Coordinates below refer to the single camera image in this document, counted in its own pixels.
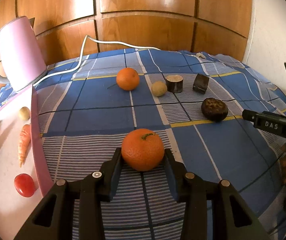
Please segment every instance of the carrot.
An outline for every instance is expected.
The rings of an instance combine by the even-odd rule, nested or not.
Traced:
[[[30,141],[31,141],[31,127],[29,124],[25,124],[22,127],[19,136],[18,157],[19,157],[20,168],[24,163],[26,157],[26,150],[30,144]]]

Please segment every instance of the white wall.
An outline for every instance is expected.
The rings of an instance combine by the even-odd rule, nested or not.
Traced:
[[[251,27],[243,63],[286,94],[286,1],[253,0]]]

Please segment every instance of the pink electric kettle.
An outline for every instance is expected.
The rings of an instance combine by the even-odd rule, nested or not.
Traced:
[[[19,91],[40,80],[47,71],[34,31],[26,16],[19,17],[0,29],[0,56],[7,77],[0,83]]]

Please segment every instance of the orange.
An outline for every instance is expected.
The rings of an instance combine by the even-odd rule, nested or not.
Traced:
[[[121,69],[116,76],[116,83],[126,91],[135,89],[140,83],[139,74],[130,67]]]
[[[137,171],[149,171],[162,161],[164,145],[161,137],[148,129],[137,129],[127,134],[121,154],[125,162]]]

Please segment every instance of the white power cord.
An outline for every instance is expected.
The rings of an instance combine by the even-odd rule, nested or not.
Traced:
[[[52,73],[52,74],[49,74],[43,78],[41,78],[38,82],[36,82],[35,84],[33,84],[33,86],[37,86],[40,82],[42,82],[43,80],[45,80],[46,78],[49,78],[49,77],[53,77],[53,76],[56,76],[56,75],[61,75],[61,74],[65,74],[65,73],[70,73],[70,72],[73,72],[75,70],[77,70],[80,65],[81,65],[81,62],[82,62],[82,57],[83,57],[83,50],[84,50],[84,46],[85,46],[85,43],[86,43],[86,38],[89,38],[90,40],[96,42],[96,43],[103,43],[103,44],[122,44],[122,45],[125,45],[125,46],[128,46],[128,47],[132,47],[132,48],[135,48],[135,49],[157,49],[157,50],[160,50],[158,48],[154,48],[154,47],[139,47],[139,46],[134,46],[134,45],[130,45],[130,44],[127,44],[125,42],[121,42],[121,41],[98,41],[98,40],[95,40],[93,38],[91,38],[89,35],[86,35],[84,37],[84,40],[83,40],[83,43],[82,43],[82,47],[81,47],[81,53],[80,53],[80,58],[79,58],[79,63],[78,65],[75,67],[75,68],[72,68],[70,70],[64,70],[64,71],[61,71],[61,72],[57,72],[57,73]]]

